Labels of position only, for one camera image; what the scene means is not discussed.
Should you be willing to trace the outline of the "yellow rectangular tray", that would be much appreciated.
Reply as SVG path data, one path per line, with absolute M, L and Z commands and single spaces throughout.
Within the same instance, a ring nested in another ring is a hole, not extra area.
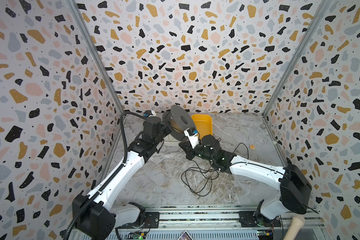
M 204 136 L 213 135 L 213 119 L 211 116 L 205 114 L 194 114 L 191 118 L 193 119 L 196 129 L 200 134 L 200 140 Z

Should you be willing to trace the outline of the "white rectangular tray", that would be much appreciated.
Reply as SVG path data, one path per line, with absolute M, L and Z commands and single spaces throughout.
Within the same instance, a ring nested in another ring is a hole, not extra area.
M 176 121 L 173 119 L 171 114 L 166 115 L 164 117 L 164 120 L 167 121 L 174 129 L 171 134 L 169 134 L 168 136 L 166 136 L 164 138 L 164 145 L 169 146 L 169 147 L 175 147 L 183 139 L 184 132 L 181 131 L 181 128 L 176 123 Z

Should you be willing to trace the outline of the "grey cable spool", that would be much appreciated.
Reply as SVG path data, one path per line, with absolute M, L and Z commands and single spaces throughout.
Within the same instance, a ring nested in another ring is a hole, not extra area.
M 173 127 L 174 130 L 171 136 L 179 142 L 188 141 L 188 138 L 184 134 L 186 129 L 196 129 L 196 125 L 189 113 L 178 105 L 173 105 L 169 112 L 165 112 L 162 120 Z

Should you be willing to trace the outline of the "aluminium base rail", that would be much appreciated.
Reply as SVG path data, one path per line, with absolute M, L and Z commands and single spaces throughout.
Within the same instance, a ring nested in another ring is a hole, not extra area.
M 247 205 L 148 206 L 145 225 L 113 229 L 105 240 L 283 240 L 292 218 L 287 212 L 254 227 L 242 223 L 256 207 Z M 318 214 L 308 211 L 296 240 L 330 239 Z

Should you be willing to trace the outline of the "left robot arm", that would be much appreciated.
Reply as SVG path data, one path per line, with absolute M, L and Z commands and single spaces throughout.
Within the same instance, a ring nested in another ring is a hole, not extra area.
M 141 119 L 144 120 L 143 131 L 130 145 L 127 144 L 124 123 L 120 123 L 124 156 L 111 173 L 86 196 L 79 194 L 74 198 L 73 219 L 63 236 L 65 240 L 69 239 L 74 228 L 94 240 L 104 240 L 115 228 L 124 225 L 140 228 L 145 225 L 146 209 L 135 202 L 111 211 L 127 182 L 154 153 L 160 151 L 158 145 L 174 130 L 169 122 L 159 117 L 144 115 Z

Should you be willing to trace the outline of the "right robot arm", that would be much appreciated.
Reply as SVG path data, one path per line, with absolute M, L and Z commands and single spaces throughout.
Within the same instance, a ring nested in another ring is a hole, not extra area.
M 207 160 L 215 171 L 251 178 L 278 191 L 271 199 L 261 200 L 252 216 L 245 217 L 242 223 L 254 227 L 287 212 L 306 214 L 312 186 L 297 166 L 277 167 L 250 161 L 223 150 L 219 140 L 212 135 L 206 135 L 202 140 L 192 136 L 179 146 L 190 161 L 195 157 Z

